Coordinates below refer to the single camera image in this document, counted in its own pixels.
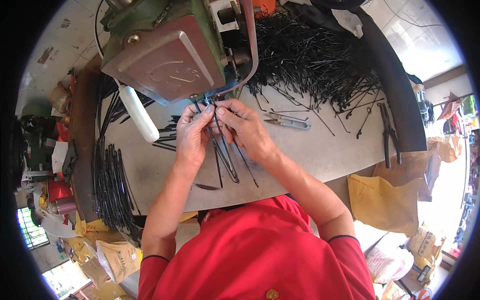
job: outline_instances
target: white tiled wall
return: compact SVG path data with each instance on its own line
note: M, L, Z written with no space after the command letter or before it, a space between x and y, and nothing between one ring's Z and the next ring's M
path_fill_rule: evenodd
M28 103L48 103L48 96L58 81L69 85L67 72L82 69L97 54L94 42L94 13L99 0L66 0L45 28L30 56L20 85L16 114ZM98 20L108 5L102 4ZM100 44L110 33L98 22Z
M405 71L422 81L462 64L444 27L411 24L442 24L424 0L372 0L363 9L382 30Z

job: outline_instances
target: right hand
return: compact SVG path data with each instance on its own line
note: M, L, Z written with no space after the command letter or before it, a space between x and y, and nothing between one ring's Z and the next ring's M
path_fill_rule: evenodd
M215 104L219 125L227 143L235 140L237 146L243 147L248 157L259 164L265 163L278 151L255 110L237 99L223 100ZM212 126L212 132L220 134L216 125Z

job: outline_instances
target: bolt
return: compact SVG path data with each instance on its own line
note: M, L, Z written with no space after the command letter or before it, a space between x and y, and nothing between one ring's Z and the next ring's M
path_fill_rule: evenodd
M136 42L138 42L140 40L140 37L138 35L131 35L128 37L128 40L127 42L130 44L130 45L133 45L135 44Z

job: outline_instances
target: white plastic bag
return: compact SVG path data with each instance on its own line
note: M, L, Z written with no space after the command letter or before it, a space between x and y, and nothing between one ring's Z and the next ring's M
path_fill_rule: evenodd
M367 254L367 266L374 283L389 283L399 280L412 268L414 257L407 249L385 236Z
M340 26L353 33L354 36L356 36L357 38L361 38L363 36L363 31L361 29L363 24L356 14L351 13L347 10L334 9L332 9L332 14L337 20L337 22L340 24Z

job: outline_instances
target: window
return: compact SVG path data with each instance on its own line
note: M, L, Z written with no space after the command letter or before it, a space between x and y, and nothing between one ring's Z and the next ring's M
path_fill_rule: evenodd
M49 244L47 234L41 227L32 222L31 210L28 207L17 209L18 224L27 248L34 249Z

